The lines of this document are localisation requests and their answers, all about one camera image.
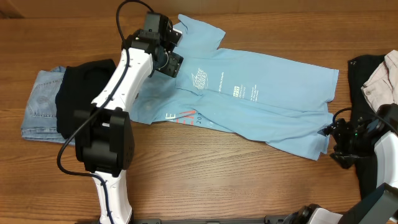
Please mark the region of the light blue printed t-shirt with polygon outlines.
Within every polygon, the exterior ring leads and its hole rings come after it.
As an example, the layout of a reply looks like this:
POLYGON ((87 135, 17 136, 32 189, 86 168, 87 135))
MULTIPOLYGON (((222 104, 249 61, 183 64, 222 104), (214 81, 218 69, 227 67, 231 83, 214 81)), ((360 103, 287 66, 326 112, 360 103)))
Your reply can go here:
POLYGON ((225 32, 179 15, 183 62, 175 78, 146 79, 132 106, 133 121, 190 124, 237 133, 296 156, 317 160, 329 138, 339 72, 266 54, 224 49, 225 32))

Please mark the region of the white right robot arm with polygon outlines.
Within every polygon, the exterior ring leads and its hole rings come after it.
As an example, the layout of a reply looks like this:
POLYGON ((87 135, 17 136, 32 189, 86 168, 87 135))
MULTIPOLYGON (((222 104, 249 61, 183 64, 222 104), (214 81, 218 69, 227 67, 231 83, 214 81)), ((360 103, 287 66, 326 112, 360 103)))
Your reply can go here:
POLYGON ((321 130, 336 144, 331 158, 342 168, 356 167, 361 201, 345 213, 317 204, 302 207, 284 223, 387 223, 397 221, 397 104, 382 105, 370 119, 333 118, 321 130))

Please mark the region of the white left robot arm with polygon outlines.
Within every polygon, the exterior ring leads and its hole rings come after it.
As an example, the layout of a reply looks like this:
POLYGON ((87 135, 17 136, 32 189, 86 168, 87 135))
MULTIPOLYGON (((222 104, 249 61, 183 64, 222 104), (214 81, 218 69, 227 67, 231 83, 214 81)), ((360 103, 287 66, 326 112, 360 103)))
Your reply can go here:
POLYGON ((170 19, 148 12, 143 29, 126 38, 126 49, 111 79, 87 110, 75 111, 80 132, 74 137, 78 161, 96 185, 99 223, 130 223, 126 171, 134 155, 129 110, 144 83, 155 71, 175 78, 183 57, 175 54, 182 32, 170 19))

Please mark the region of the beige pink trousers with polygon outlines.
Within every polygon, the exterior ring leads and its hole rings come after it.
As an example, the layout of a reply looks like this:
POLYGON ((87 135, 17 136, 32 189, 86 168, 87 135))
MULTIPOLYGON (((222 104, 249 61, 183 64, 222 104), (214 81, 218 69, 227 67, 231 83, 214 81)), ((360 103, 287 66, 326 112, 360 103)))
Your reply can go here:
POLYGON ((397 104, 397 77, 397 51, 393 50, 384 56, 384 61, 361 87, 374 112, 382 105, 397 104))

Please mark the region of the black garment right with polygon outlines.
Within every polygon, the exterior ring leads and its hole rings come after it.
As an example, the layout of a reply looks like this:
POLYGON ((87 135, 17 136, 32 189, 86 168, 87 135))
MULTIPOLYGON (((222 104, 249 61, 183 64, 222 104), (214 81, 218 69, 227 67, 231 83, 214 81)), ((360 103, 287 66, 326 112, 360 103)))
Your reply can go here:
MULTIPOLYGON (((348 81, 353 110, 350 121, 355 126, 359 121, 374 121, 374 114, 389 121, 397 129, 397 51, 386 55, 362 55, 348 62, 348 81)), ((366 198, 376 189, 377 159, 374 145, 387 133, 382 131, 366 136, 360 149, 369 151, 370 156, 357 160, 356 175, 359 180, 361 198, 366 198)))

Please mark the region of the folded black shirt left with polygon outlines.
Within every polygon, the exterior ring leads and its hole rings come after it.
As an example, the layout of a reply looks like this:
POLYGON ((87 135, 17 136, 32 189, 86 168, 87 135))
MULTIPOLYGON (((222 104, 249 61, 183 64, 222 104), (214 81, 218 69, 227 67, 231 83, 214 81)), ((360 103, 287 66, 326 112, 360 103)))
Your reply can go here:
POLYGON ((65 70, 60 89, 55 97, 57 132, 64 139, 74 132, 75 110, 86 110, 97 97, 116 69, 111 59, 87 62, 65 70))

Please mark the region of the folded blue denim jeans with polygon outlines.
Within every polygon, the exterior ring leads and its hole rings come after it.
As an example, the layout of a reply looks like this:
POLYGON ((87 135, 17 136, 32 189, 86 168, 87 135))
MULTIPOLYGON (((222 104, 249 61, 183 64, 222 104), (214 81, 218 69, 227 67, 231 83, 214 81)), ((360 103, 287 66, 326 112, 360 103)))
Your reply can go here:
POLYGON ((65 67, 41 70, 35 80, 25 109, 21 136, 25 140, 63 144, 65 139, 57 131, 55 97, 62 84, 65 67))

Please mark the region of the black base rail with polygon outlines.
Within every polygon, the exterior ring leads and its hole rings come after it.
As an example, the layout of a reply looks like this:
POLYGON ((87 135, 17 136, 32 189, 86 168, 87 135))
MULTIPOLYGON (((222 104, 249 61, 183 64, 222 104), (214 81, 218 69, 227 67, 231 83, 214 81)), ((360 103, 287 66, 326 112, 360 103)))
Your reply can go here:
POLYGON ((222 219, 188 219, 161 220, 159 218, 135 219, 133 224, 280 224, 287 215, 266 215, 264 218, 222 218, 222 219))

